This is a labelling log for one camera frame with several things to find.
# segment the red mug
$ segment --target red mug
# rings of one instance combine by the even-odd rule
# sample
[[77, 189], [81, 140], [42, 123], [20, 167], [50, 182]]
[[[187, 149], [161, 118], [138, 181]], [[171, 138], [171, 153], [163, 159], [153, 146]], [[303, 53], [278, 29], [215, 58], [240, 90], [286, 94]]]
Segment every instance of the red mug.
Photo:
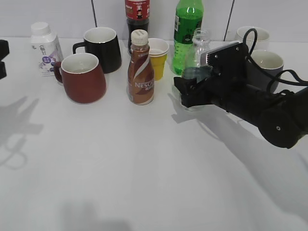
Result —
[[98, 58], [90, 53], [73, 54], [57, 62], [54, 75], [63, 83], [67, 96], [77, 103], [95, 102], [106, 92], [102, 67]]

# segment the brown bottle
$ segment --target brown bottle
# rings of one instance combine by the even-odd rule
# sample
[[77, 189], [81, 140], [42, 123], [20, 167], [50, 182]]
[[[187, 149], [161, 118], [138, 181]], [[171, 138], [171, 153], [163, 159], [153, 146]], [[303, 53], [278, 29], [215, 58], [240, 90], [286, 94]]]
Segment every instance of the brown bottle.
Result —
[[149, 56], [148, 32], [131, 33], [132, 55], [128, 68], [129, 99], [138, 105], [150, 103], [154, 97], [154, 70]]

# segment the bottle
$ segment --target bottle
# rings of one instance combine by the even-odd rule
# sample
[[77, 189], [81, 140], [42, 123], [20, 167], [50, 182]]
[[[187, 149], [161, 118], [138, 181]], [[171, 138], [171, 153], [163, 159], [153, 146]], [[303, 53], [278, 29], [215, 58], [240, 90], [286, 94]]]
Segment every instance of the bottle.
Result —
[[125, 0], [125, 8], [129, 31], [128, 51], [131, 54], [131, 33], [138, 29], [148, 31], [150, 0]]
[[201, 29], [204, 7], [202, 0], [180, 0], [175, 16], [173, 70], [181, 75], [185, 55], [192, 46], [193, 33]]
[[42, 76], [54, 76], [54, 65], [63, 60], [57, 34], [51, 32], [48, 23], [45, 22], [32, 24], [31, 31], [31, 46], [40, 74]]
[[131, 33], [132, 55], [128, 68], [128, 96], [138, 105], [150, 103], [154, 97], [154, 70], [151, 64], [148, 33], [135, 30]]
[[[189, 48], [185, 57], [185, 67], [182, 73], [184, 79], [197, 79], [197, 83], [211, 76], [212, 67], [206, 63], [206, 53], [210, 51], [210, 37], [208, 31], [196, 30], [192, 39], [193, 45]], [[186, 108], [187, 111], [197, 111], [204, 107], [198, 105]]]

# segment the nescafe coffee bottle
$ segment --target nescafe coffee bottle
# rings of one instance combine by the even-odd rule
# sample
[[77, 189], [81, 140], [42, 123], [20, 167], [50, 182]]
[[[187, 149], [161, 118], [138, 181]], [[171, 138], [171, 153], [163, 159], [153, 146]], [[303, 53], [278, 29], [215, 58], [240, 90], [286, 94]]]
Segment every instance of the nescafe coffee bottle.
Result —
[[125, 0], [125, 9], [129, 30], [128, 51], [131, 54], [131, 33], [138, 29], [148, 31], [150, 0]]
[[154, 70], [149, 56], [148, 33], [135, 30], [131, 33], [132, 55], [128, 68], [129, 99], [138, 105], [150, 103], [154, 97]]

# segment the mug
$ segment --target mug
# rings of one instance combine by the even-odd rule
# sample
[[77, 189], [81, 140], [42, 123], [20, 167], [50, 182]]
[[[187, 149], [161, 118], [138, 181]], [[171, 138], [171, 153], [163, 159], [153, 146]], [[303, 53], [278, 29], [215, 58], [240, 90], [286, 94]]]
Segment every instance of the mug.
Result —
[[[243, 26], [243, 27], [239, 28], [236, 32], [235, 40], [243, 42], [244, 35], [251, 28], [256, 29], [257, 34], [258, 34], [255, 50], [267, 50], [268, 47], [269, 47], [269, 42], [270, 42], [270, 36], [269, 36], [270, 33], [267, 30], [260, 28], [260, 27]], [[246, 44], [247, 44], [249, 50], [251, 49], [251, 47], [254, 43], [254, 38], [255, 38], [255, 34], [253, 32], [249, 33], [249, 35], [247, 37], [247, 41], [246, 41]]]
[[73, 54], [76, 54], [78, 47], [85, 47], [86, 53], [98, 57], [105, 74], [120, 68], [122, 57], [115, 30], [108, 27], [92, 28], [84, 34], [83, 40], [73, 45]]
[[[263, 50], [255, 50], [251, 57], [263, 70], [272, 76], [276, 76], [283, 70], [283, 59], [279, 55]], [[247, 61], [247, 80], [248, 84], [266, 90], [271, 78], [261, 73], [255, 66]], [[277, 89], [279, 82], [275, 81], [270, 89], [271, 93]]]
[[55, 64], [54, 75], [63, 83], [67, 96], [77, 103], [95, 102], [106, 92], [102, 67], [93, 54], [80, 53], [68, 56]]

